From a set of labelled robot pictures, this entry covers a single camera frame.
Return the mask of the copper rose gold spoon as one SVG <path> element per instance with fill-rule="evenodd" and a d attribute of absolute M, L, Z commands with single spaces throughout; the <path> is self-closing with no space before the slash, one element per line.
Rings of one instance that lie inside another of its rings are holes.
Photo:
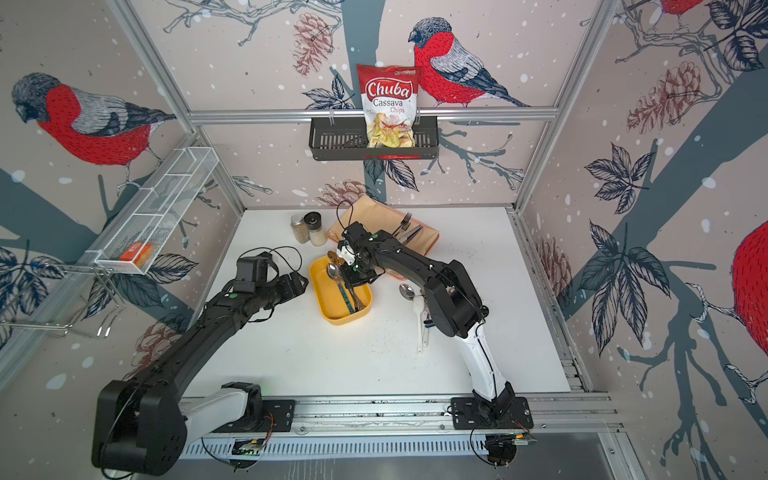
<path fill-rule="evenodd" d="M 334 252 L 332 252 L 332 251 L 329 251 L 329 252 L 327 253 L 327 257 L 328 257 L 328 264 L 329 264 L 330 262 L 333 262 L 335 265 L 337 265 L 337 266 L 338 266 L 338 269 L 339 269 L 339 271 L 340 271 L 340 275 L 341 275 L 341 266 L 342 266 L 342 264 L 343 264 L 343 260 L 342 260 L 342 259 L 341 259 L 341 258 L 340 258 L 340 257 L 339 257 L 339 256 L 338 256 L 336 253 L 334 253 Z M 346 289 L 346 285 L 347 285 L 347 284 L 345 283 L 345 281 L 344 281 L 344 279 L 343 279 L 342 275 L 341 275 L 341 278 L 342 278 L 342 281 L 343 281 L 343 286 L 344 286 L 344 287 L 345 287 L 345 289 Z M 347 289 L 346 289 L 346 293 L 347 293 L 347 296 L 349 297 L 350 301 L 352 302 L 352 300 L 351 300 L 351 297 L 350 297 L 350 295 L 349 295 L 349 293 L 348 293 Z"/>

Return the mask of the green handled steel spoon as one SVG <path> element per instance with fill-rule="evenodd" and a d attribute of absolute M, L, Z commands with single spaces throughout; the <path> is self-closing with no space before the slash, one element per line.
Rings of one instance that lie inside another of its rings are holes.
<path fill-rule="evenodd" d="M 343 281 L 340 275 L 340 271 L 338 269 L 338 266 L 335 265 L 333 262 L 330 262 L 326 267 L 326 273 L 328 277 L 335 282 L 337 285 L 337 288 L 342 296 L 342 299 L 349 311 L 350 314 L 354 314 L 355 308 L 353 303 L 350 301 L 349 297 L 347 296 L 346 289 L 343 286 Z"/>

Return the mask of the yellow plastic storage box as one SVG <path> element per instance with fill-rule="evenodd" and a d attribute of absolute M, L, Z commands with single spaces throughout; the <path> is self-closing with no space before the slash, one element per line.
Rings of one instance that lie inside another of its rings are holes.
<path fill-rule="evenodd" d="M 315 260 L 309 270 L 321 316 L 331 325 L 341 326 L 367 315 L 371 310 L 373 294 L 368 285 L 348 290 L 344 284 L 328 276 L 327 257 Z"/>

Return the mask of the white plastic spoon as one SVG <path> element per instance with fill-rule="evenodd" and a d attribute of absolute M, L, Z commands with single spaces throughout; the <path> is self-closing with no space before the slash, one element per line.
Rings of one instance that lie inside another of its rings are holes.
<path fill-rule="evenodd" d="M 428 331 L 424 323 L 425 301 L 422 295 L 416 295 L 412 301 L 412 309 L 417 321 L 417 353 L 422 354 L 428 344 Z"/>

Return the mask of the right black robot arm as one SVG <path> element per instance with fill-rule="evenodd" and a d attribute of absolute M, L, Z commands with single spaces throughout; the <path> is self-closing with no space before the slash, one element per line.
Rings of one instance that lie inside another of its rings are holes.
<path fill-rule="evenodd" d="M 370 284 L 391 270 L 423 291 L 431 321 L 458 342 L 472 380 L 479 413 L 493 420 L 508 413 L 516 398 L 486 340 L 487 309 L 464 265 L 430 259 L 408 248 L 392 234 L 371 233 L 359 222 L 343 229 L 336 254 L 349 287 Z"/>

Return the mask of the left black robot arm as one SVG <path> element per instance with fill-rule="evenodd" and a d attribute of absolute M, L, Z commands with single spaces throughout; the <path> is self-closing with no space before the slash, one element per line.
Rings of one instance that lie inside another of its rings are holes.
<path fill-rule="evenodd" d="M 296 270 L 270 275 L 271 251 L 241 256 L 236 276 L 209 300 L 194 323 L 168 350 L 127 380 L 99 393 L 91 462 L 101 471 L 162 475 L 191 439 L 193 416 L 180 402 L 190 382 L 214 353 L 256 313 L 303 295 L 308 279 Z"/>

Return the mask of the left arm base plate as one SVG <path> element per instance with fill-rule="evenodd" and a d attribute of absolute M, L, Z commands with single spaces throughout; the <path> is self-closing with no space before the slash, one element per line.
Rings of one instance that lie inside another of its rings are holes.
<path fill-rule="evenodd" d="M 285 433 L 292 427 L 296 401 L 285 400 L 260 400 L 257 408 L 246 408 L 242 417 L 232 422 L 225 423 L 214 430 L 214 433 Z"/>

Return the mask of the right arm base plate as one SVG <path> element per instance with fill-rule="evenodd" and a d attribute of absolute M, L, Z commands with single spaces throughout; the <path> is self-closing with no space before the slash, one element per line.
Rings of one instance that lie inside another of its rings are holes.
<path fill-rule="evenodd" d="M 534 427 L 528 400 L 515 397 L 506 406 L 493 407 L 479 397 L 453 397 L 447 413 L 455 430 L 520 429 Z"/>

